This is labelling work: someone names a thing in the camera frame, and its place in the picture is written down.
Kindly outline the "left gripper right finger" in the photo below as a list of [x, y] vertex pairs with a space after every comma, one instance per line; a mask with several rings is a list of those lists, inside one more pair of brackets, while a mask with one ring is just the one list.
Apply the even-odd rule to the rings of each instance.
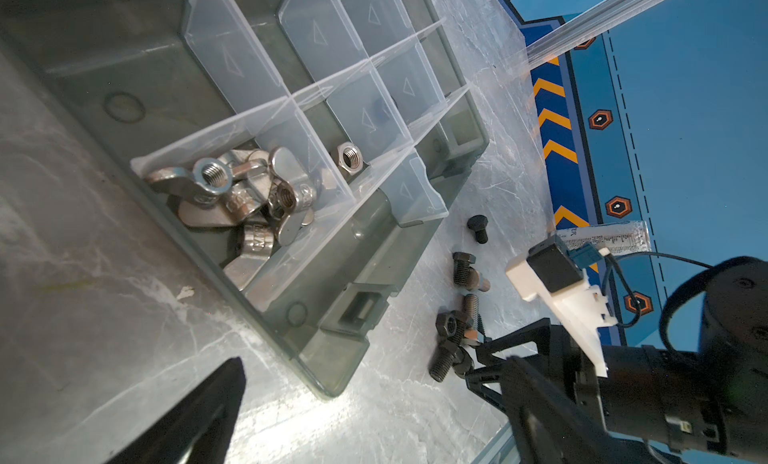
[[502, 404], [523, 463], [654, 463], [611, 437], [528, 362], [501, 365]]

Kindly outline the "silver hex nut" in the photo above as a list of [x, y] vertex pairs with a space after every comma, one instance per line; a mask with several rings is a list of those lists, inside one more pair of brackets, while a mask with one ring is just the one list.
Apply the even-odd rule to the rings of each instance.
[[333, 157], [344, 178], [355, 176], [364, 168], [362, 152], [351, 142], [340, 144], [334, 150]]

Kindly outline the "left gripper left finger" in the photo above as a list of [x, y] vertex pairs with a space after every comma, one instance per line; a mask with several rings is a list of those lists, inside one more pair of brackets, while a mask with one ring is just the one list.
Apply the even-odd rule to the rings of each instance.
[[226, 360], [112, 463], [223, 463], [246, 387], [242, 359]]

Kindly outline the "grey plastic organizer box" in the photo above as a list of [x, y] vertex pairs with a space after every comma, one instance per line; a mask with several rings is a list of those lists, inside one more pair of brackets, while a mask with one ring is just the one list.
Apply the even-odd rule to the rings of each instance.
[[[431, 0], [1, 0], [1, 41], [328, 398], [488, 145]], [[364, 160], [348, 178], [345, 142]], [[238, 231], [186, 226], [144, 177], [278, 147], [319, 191], [314, 218], [240, 290], [224, 273]]]

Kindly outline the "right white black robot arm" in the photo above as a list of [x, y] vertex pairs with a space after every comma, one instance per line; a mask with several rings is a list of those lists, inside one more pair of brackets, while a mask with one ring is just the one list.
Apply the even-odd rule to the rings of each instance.
[[694, 297], [698, 348], [600, 346], [607, 373], [548, 319], [480, 346], [470, 391], [504, 413], [525, 463], [677, 463], [686, 450], [767, 459], [767, 265], [724, 261], [668, 298]]

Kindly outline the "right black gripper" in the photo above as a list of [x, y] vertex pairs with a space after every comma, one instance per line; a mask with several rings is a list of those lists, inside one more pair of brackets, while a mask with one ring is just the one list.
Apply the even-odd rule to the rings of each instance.
[[504, 360], [496, 353], [534, 344], [527, 361], [605, 430], [666, 444], [670, 450], [724, 452], [722, 406], [712, 386], [670, 352], [652, 346], [605, 346], [607, 375], [593, 363], [561, 325], [549, 318], [480, 344], [478, 362], [495, 362], [465, 374], [467, 389], [501, 413]]

